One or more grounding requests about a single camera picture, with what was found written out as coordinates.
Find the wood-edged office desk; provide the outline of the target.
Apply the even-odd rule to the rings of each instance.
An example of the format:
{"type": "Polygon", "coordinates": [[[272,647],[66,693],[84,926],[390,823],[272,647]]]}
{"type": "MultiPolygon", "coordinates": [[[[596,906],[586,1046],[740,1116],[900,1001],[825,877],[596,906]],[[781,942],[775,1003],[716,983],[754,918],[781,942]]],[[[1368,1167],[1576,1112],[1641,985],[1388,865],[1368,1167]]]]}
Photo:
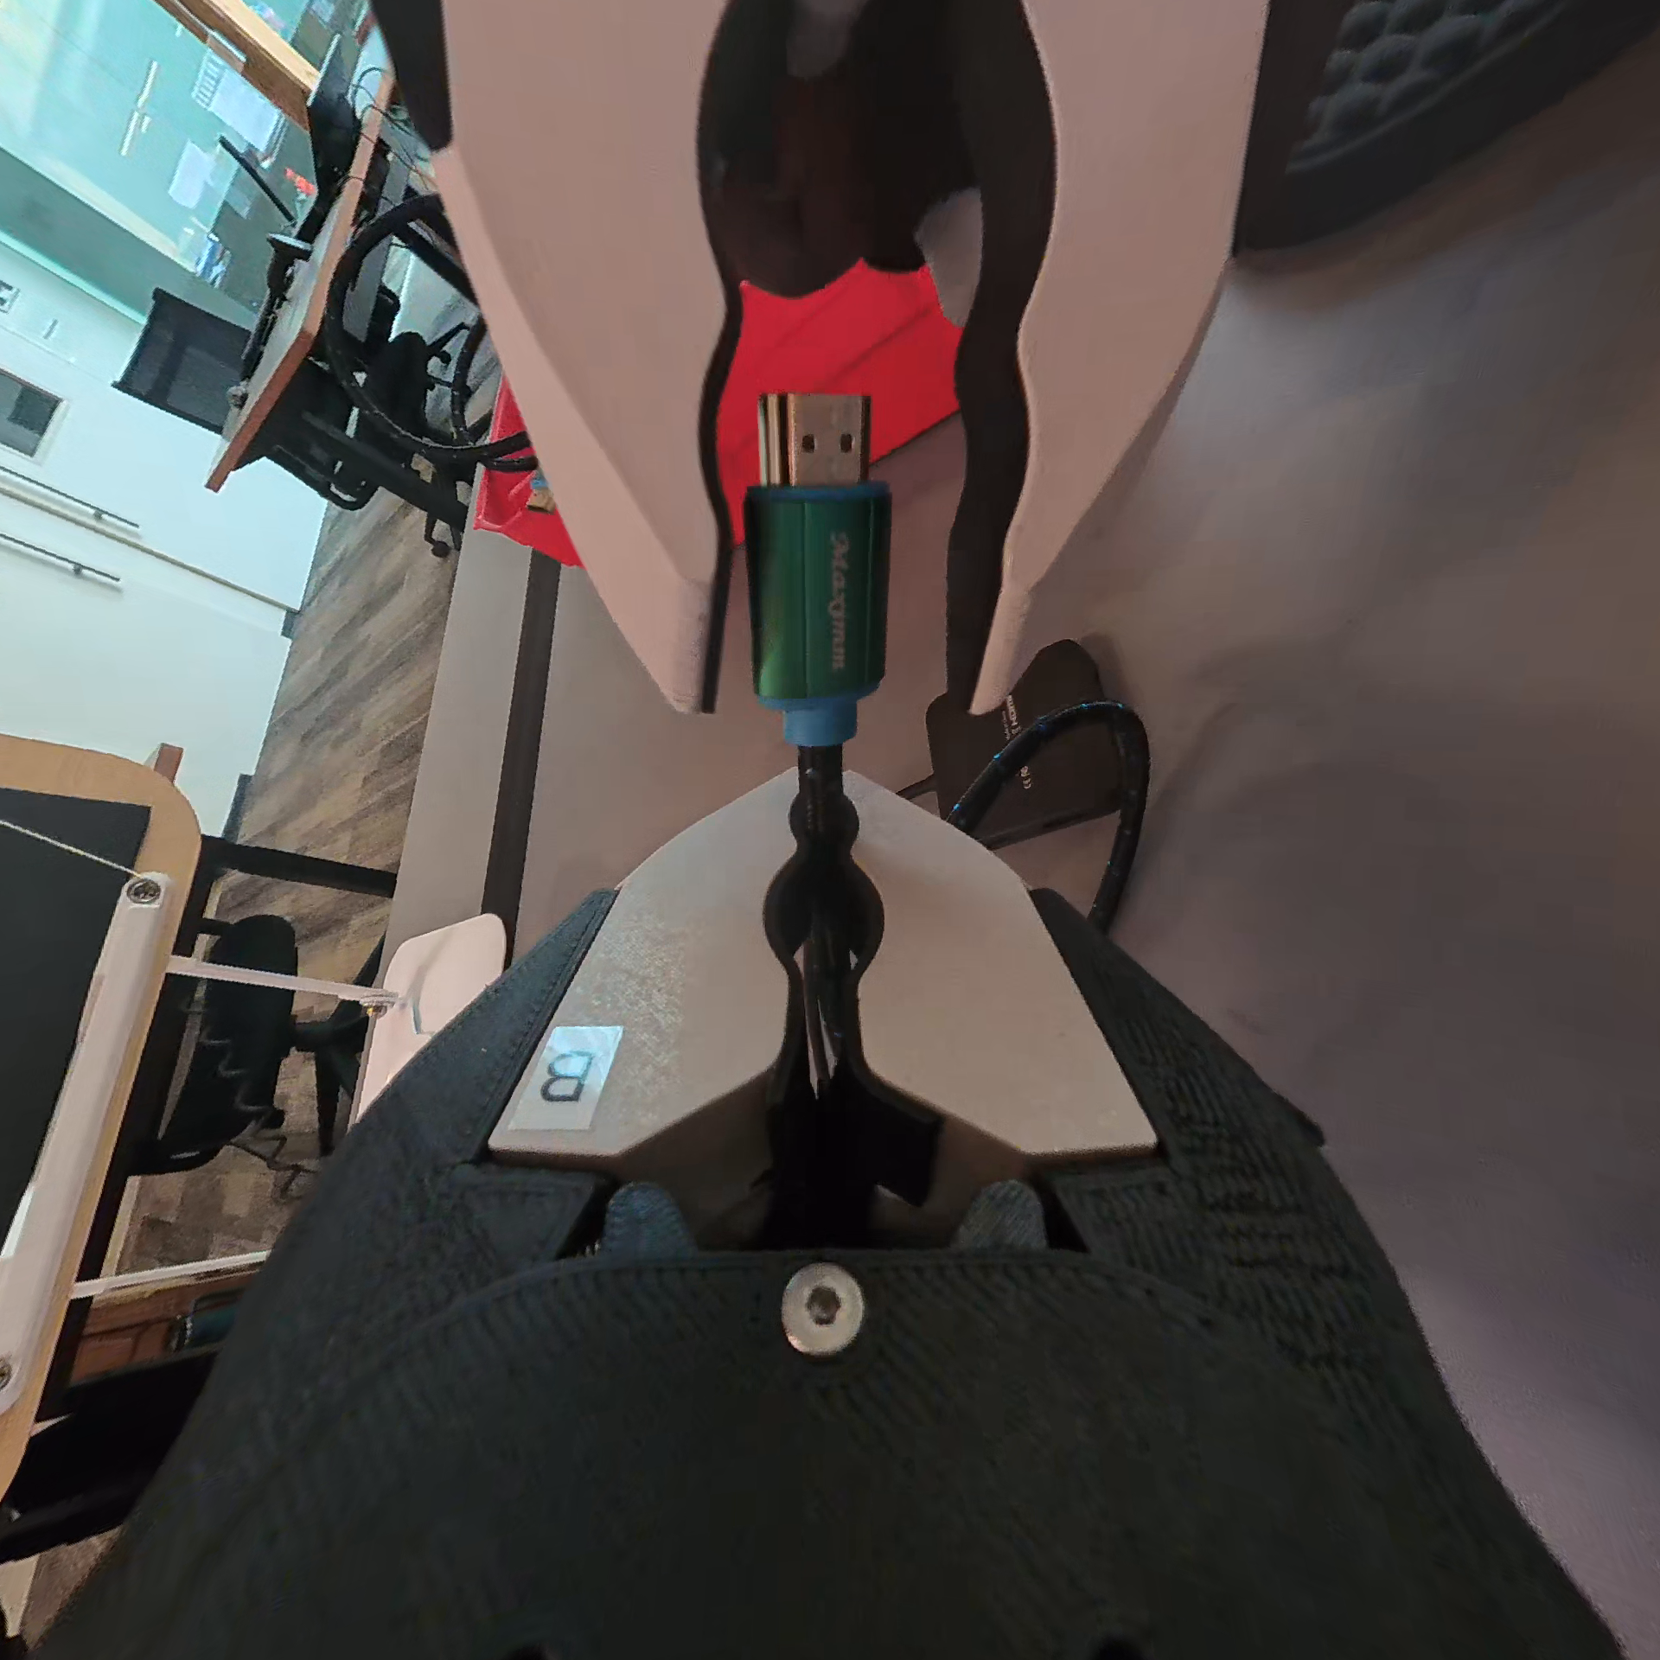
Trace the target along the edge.
{"type": "Polygon", "coordinates": [[[355,52],[343,45],[329,50],[307,114],[325,145],[325,179],[301,236],[275,240],[268,299],[206,487],[222,491],[242,469],[272,462],[341,509],[360,509],[380,491],[416,503],[430,481],[392,440],[368,432],[327,355],[331,317],[347,339],[353,382],[392,341],[400,303],[382,298],[388,240],[364,254],[339,303],[331,294],[355,240],[414,195],[424,175],[402,132],[402,94],[370,15],[355,52]]]}

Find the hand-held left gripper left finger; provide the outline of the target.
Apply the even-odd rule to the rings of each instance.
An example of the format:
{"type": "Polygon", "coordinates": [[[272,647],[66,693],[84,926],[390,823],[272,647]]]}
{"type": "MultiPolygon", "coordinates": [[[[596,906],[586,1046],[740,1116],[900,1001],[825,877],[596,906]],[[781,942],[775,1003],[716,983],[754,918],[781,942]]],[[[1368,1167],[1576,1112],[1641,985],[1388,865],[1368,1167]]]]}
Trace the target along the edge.
{"type": "Polygon", "coordinates": [[[764,900],[797,851],[785,770],[665,843],[615,892],[491,1133],[590,1169],[766,1169],[791,981],[764,900]]]}

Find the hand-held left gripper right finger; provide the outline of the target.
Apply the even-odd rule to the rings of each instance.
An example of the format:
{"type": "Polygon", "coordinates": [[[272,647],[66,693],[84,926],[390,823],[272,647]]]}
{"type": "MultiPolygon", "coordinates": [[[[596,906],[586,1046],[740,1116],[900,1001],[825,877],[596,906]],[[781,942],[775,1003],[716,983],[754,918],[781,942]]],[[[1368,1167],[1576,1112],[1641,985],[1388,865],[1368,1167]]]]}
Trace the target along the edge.
{"type": "Polygon", "coordinates": [[[845,792],[860,817],[855,861],[884,910],[858,981],[864,1066],[939,1122],[928,1197],[1155,1151],[1149,1114],[1026,880],[862,774],[845,792]]]}

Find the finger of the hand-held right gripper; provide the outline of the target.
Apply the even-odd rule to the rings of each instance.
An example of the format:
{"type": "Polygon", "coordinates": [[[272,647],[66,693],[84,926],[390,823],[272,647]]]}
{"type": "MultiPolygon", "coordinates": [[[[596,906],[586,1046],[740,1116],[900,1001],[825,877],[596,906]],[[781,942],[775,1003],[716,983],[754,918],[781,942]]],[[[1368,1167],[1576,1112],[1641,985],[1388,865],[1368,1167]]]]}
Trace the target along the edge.
{"type": "Polygon", "coordinates": [[[1262,1],[949,3],[947,70],[983,197],[955,363],[947,693],[987,713],[1032,604],[1171,400],[1232,254],[1262,1]]]}
{"type": "Polygon", "coordinates": [[[698,147],[726,9],[443,3],[443,201],[568,537],[683,713],[714,709],[734,552],[698,147]]]}

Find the red plastic bin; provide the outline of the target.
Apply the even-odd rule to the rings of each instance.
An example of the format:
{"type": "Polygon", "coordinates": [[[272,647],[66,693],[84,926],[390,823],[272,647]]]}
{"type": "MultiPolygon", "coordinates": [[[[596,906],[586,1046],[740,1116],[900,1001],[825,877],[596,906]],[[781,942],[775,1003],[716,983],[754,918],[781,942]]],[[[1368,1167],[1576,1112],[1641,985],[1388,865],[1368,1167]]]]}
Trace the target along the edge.
{"type": "Polygon", "coordinates": [[[712,430],[702,406],[726,301],[708,254],[667,276],[629,260],[560,256],[536,278],[515,272],[513,294],[523,313],[503,335],[511,386],[493,434],[532,432],[558,507],[530,505],[530,471],[485,469],[473,521],[566,564],[631,554],[627,525],[611,517],[609,485],[621,483],[675,566],[708,574],[718,507],[740,507],[760,479],[762,392],[866,394],[872,460],[959,404],[963,331],[945,319],[928,270],[892,276],[856,264],[807,298],[744,284],[712,430]]]}

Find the black honeycomb mat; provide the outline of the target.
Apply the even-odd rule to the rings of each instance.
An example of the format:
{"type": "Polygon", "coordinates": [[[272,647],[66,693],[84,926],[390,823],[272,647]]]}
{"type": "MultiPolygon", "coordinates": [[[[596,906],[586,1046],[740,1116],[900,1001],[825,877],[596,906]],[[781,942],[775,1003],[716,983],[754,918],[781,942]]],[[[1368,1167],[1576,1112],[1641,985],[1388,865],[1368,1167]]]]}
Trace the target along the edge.
{"type": "Polygon", "coordinates": [[[1657,31],[1657,1],[1271,1],[1234,252],[1353,230],[1657,31]]]}

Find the black mesh office chair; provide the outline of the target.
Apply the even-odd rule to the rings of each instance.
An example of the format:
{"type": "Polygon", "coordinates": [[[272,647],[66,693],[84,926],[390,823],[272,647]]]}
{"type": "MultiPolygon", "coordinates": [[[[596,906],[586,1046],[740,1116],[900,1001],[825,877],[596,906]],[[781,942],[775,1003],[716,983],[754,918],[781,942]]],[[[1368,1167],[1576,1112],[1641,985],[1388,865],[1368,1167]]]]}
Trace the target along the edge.
{"type": "Polygon", "coordinates": [[[222,434],[234,416],[232,390],[244,382],[254,329],[216,311],[153,290],[153,303],[115,390],[222,434]]]}

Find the black board on white stand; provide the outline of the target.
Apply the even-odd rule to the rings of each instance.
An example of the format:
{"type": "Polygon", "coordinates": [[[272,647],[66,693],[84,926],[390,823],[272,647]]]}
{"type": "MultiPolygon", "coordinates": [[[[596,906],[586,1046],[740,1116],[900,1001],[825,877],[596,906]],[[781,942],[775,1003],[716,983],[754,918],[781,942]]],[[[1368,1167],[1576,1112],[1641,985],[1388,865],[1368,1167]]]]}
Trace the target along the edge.
{"type": "Polygon", "coordinates": [[[362,997],[390,1027],[368,1043],[366,1098],[507,965],[507,926],[461,918],[400,944],[390,987],[285,979],[194,958],[218,847],[153,766],[3,736],[5,770],[5,1479],[36,1432],[70,1311],[102,1290],[104,1211],[125,1175],[129,1110],[183,987],[362,997]]]}

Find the black hdmi switch box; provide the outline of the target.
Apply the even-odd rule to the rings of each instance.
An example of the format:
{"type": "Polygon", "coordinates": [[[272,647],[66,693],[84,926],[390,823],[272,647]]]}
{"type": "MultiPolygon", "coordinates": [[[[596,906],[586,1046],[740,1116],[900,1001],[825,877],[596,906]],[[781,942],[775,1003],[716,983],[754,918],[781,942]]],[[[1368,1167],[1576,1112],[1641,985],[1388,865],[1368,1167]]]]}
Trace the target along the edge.
{"type": "MultiPolygon", "coordinates": [[[[936,697],[926,714],[934,794],[947,815],[993,758],[1038,718],[1105,699],[1102,673],[1076,639],[1058,639],[1030,661],[1003,703],[987,714],[936,697]]],[[[975,829],[991,849],[1044,837],[1076,823],[1115,815],[1125,799],[1123,762],[1104,720],[1080,722],[1048,738],[1001,790],[975,829]]]]}

